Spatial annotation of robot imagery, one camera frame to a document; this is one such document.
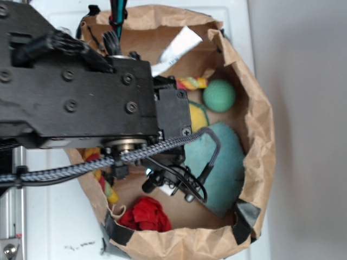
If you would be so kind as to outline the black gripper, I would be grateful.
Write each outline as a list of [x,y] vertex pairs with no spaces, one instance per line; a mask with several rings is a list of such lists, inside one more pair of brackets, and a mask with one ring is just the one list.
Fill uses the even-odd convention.
[[104,155],[113,157],[115,163],[111,166],[111,172],[105,174],[105,179],[111,184],[115,180],[125,179],[130,173],[128,164],[140,163],[149,169],[149,176],[142,185],[145,193],[169,185],[173,193],[181,190],[187,202],[197,199],[201,203],[206,203],[208,194],[204,183],[209,175],[209,165],[204,167],[198,177],[194,177],[184,164],[184,145],[197,139],[199,139],[197,136],[181,136],[152,145],[143,139],[106,140]]

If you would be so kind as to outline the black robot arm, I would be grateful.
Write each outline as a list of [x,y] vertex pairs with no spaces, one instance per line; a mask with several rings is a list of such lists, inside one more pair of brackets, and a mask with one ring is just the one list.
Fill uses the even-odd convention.
[[146,161],[154,170],[143,190],[164,183],[187,201],[205,203],[199,177],[183,166],[183,146],[204,134],[190,129],[188,97],[171,77],[153,77],[150,64],[132,52],[119,55],[115,31],[101,56],[87,43],[55,29],[29,4],[1,1],[1,150],[100,147],[101,159],[60,169],[1,174],[1,191],[68,181],[110,167],[127,175],[127,164]]

